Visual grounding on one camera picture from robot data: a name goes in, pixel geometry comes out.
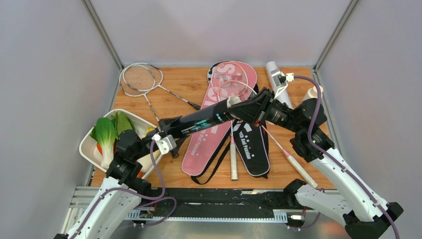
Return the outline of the pink racket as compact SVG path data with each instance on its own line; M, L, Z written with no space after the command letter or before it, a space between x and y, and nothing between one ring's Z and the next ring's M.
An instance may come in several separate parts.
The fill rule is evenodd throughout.
M210 84L217 94L218 101L230 99L232 96L241 95L241 86L248 84L248 79L243 68L236 62L227 61L219 63L211 76ZM230 122L230 167L231 180L238 180L236 146L234 141L233 121Z
M220 84L220 86L217 86L216 92L219 100L238 97L240 101L245 101L257 95L252 87L244 82L235 80L228 80ZM274 138L274 136L265 126L261 126L261 128L273 139L277 146L282 150L290 164L299 172L305 181L313 188L316 188L318 183L309 175L309 173L300 165L300 163L280 145L280 143Z

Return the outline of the white shuttlecock tube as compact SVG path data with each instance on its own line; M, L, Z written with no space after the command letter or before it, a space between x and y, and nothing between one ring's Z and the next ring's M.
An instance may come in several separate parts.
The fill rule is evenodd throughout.
M277 66L275 61L270 61L265 65L267 76L275 93L275 99L285 103L289 108L293 108L289 94L287 92L288 84L294 81L294 74L284 74Z

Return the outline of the black shuttlecock tube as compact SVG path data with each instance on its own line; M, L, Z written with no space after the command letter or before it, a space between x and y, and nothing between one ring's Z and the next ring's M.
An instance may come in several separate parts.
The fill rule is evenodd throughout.
M180 129L182 135L189 136L195 132L211 128L234 119L228 112L226 100L205 107L194 113L180 118L181 125L174 129ZM147 133L147 138L152 138L151 131Z

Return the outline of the pink racket cover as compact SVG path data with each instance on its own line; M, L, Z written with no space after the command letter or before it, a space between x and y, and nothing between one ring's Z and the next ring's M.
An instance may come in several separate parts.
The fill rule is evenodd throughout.
M255 86L257 83L257 74L250 65L238 61L229 61L229 63L235 63L241 66L246 73L248 85ZM201 109L216 103L218 103L217 94L209 83ZM216 152L218 145L220 145L221 141L224 144L225 139L223 138L230 131L229 128L230 121L193 133L182 161L182 171L190 176L199 176L206 171L206 166L210 162L212 155Z

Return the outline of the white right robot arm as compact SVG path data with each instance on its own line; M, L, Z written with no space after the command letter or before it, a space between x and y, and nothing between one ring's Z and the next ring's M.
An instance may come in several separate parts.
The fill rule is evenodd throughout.
M292 131L295 135L291 144L297 155L324 174L341 194L340 198L328 195L297 179L284 194L288 207L313 208L341 224L353 239L378 239L387 229L399 238L395 222L403 208L372 190L320 129L326 116L319 97L306 99L291 109L277 101L267 88L258 93L249 87L220 90L219 96L227 99L228 112L236 119L254 126L269 121Z

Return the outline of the shuttlecock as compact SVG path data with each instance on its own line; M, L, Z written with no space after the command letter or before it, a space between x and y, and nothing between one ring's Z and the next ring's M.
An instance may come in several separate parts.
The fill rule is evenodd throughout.
M241 99L237 96L230 96L229 98L226 99L226 105L228 108L241 103Z

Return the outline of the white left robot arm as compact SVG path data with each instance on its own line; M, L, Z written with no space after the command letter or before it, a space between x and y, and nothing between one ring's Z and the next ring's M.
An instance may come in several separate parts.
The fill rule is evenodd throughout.
M103 155L110 160L106 178L88 208L66 233L56 234L57 239L108 239L133 209L153 206L167 200L165 184L161 194L152 196L151 185L137 175L142 156L150 156L155 169L155 150L166 154L177 148L173 134L161 125L140 138L127 118L99 118L91 137L102 147Z

